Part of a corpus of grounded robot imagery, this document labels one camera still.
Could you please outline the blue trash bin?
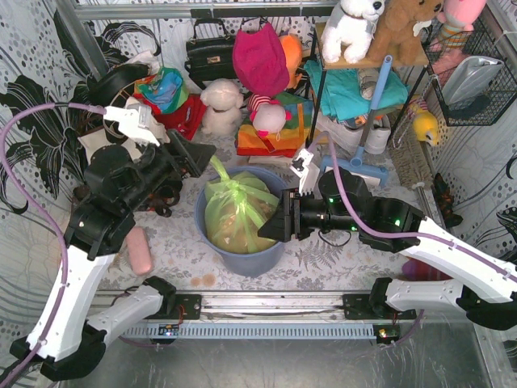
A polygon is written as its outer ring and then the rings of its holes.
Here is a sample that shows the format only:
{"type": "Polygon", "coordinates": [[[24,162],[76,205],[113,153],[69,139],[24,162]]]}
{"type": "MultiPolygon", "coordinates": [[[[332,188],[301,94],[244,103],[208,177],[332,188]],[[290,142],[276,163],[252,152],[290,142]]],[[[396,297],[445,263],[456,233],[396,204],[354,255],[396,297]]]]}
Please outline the blue trash bin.
{"type": "Polygon", "coordinates": [[[284,254],[283,242],[258,235],[273,215],[286,183],[264,167],[216,166],[200,189],[194,222],[203,243],[222,258],[231,273],[258,277],[284,254]]]}

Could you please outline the green trash bag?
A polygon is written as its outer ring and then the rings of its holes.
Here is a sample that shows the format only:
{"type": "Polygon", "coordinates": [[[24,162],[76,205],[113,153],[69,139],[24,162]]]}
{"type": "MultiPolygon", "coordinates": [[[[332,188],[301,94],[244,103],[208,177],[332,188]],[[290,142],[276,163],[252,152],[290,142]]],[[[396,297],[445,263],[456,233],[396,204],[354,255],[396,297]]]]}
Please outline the green trash bag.
{"type": "Polygon", "coordinates": [[[229,174],[215,156],[210,164],[218,177],[205,184],[206,235],[215,247],[238,255],[254,254],[275,245],[258,236],[258,230],[273,215],[280,199],[255,174],[229,174]]]}

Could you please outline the blue lint roller mop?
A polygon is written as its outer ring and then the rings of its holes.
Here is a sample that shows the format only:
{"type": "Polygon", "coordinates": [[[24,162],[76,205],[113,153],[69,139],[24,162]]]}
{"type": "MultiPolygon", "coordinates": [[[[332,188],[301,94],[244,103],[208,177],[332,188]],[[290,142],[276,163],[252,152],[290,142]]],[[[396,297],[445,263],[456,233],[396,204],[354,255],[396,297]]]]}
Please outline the blue lint roller mop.
{"type": "Polygon", "coordinates": [[[373,121],[375,119],[375,114],[377,114],[379,102],[382,93],[385,89],[385,84],[389,76],[392,64],[393,57],[389,54],[386,55],[381,63],[379,78],[376,82],[375,90],[370,103],[367,123],[364,126],[362,136],[355,150],[355,154],[349,160],[338,160],[338,165],[341,168],[349,171],[354,175],[361,176],[368,184],[381,187],[384,187],[387,184],[389,178],[389,171],[385,167],[376,167],[365,163],[364,152],[366,140],[368,139],[368,134],[373,129],[373,121]]]}

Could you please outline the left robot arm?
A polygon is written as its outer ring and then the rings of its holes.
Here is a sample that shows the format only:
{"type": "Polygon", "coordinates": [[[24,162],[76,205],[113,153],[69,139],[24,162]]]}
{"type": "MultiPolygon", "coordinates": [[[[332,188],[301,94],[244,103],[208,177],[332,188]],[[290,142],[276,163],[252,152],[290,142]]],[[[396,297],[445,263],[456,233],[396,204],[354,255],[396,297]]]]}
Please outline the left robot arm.
{"type": "Polygon", "coordinates": [[[17,362],[2,375],[3,387],[28,364],[40,365],[52,382],[85,377],[130,327],[181,310],[176,288],[151,276],[104,312],[88,314],[104,273],[136,225],[134,213],[169,180],[201,176],[216,153],[214,145],[188,141],[175,130],[167,135],[167,143],[143,146],[137,160],[121,145],[94,152],[85,173],[90,192],[61,233],[56,281],[32,332],[11,345],[17,362]]]}

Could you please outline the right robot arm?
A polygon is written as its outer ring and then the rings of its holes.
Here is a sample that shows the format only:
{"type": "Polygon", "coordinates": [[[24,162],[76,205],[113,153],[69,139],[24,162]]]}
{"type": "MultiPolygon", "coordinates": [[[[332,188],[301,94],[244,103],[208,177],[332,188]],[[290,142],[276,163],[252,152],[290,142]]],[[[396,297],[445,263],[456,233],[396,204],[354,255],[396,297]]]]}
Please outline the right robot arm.
{"type": "Polygon", "coordinates": [[[258,230],[278,242],[303,240],[312,232],[356,233],[374,250],[401,254],[445,274],[442,280],[381,277],[348,318],[393,318],[407,310],[455,311],[479,326],[505,331],[516,325],[516,266],[455,238],[422,211],[396,198],[370,193],[358,175],[327,171],[318,181],[321,198],[285,189],[258,230]]]}

